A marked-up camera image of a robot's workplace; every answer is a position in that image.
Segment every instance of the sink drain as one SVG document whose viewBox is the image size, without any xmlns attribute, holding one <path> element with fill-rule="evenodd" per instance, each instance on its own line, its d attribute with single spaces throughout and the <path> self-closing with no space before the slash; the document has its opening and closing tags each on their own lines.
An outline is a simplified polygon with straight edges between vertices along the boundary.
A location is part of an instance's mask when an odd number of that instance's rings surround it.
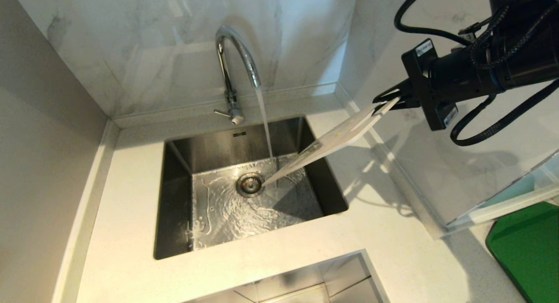
<svg viewBox="0 0 559 303">
<path fill-rule="evenodd" d="M 258 173 L 243 174 L 237 180 L 237 192 L 244 197 L 254 197 L 260 195 L 264 178 Z"/>
</svg>

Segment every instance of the chrome faucet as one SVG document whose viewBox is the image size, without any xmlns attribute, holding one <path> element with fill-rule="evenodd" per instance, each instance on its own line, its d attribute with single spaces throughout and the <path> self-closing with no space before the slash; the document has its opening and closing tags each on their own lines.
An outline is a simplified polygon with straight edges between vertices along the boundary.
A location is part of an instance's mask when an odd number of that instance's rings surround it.
<svg viewBox="0 0 559 303">
<path fill-rule="evenodd" d="M 256 70 L 256 65 L 254 64 L 252 55 L 239 34 L 229 26 L 219 27 L 215 34 L 215 47 L 217 55 L 219 56 L 221 73 L 223 74 L 223 80 L 225 82 L 225 100 L 227 101 L 228 110 L 227 112 L 214 110 L 214 112 L 231 118 L 231 122 L 233 124 L 240 124 L 243 122 L 244 116 L 243 112 L 241 112 L 240 104 L 237 101 L 237 92 L 233 89 L 231 84 L 231 76 L 229 74 L 229 68 L 225 58 L 225 39 L 229 39 L 237 51 L 239 51 L 253 88 L 258 88 L 260 86 L 260 77 L 258 76 L 258 71 Z"/>
</svg>

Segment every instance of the countertop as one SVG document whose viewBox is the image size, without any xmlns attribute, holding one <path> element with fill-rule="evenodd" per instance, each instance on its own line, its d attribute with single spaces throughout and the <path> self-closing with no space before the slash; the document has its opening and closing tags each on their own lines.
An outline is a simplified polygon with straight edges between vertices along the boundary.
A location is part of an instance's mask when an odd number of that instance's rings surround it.
<svg viewBox="0 0 559 303">
<path fill-rule="evenodd" d="M 315 136 L 349 117 L 334 94 L 266 108 L 270 120 L 305 114 Z M 257 107 L 244 112 L 245 124 L 261 122 Z M 79 303 L 184 302 L 360 250 L 386 302 L 523 302 L 483 245 L 489 226 L 433 240 L 363 138 L 327 157 L 348 211 L 156 261 L 164 141 L 230 127 L 206 114 L 120 132 Z"/>
</svg>

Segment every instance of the green cutting board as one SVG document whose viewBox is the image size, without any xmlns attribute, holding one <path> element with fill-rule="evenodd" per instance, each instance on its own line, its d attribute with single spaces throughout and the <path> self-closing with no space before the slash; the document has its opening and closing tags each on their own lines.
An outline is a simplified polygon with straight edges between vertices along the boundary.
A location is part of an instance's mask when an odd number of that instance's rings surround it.
<svg viewBox="0 0 559 303">
<path fill-rule="evenodd" d="M 530 303 L 559 303 L 559 207 L 541 202 L 503 216 L 485 244 Z"/>
</svg>

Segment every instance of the sink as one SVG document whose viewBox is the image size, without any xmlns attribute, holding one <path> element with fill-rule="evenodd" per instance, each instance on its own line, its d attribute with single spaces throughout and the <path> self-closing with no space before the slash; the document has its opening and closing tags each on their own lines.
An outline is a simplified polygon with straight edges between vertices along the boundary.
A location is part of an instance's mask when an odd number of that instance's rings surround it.
<svg viewBox="0 0 559 303">
<path fill-rule="evenodd" d="M 155 259 L 198 251 L 348 209 L 325 158 L 260 185 L 315 137 L 304 117 L 165 144 Z"/>
</svg>

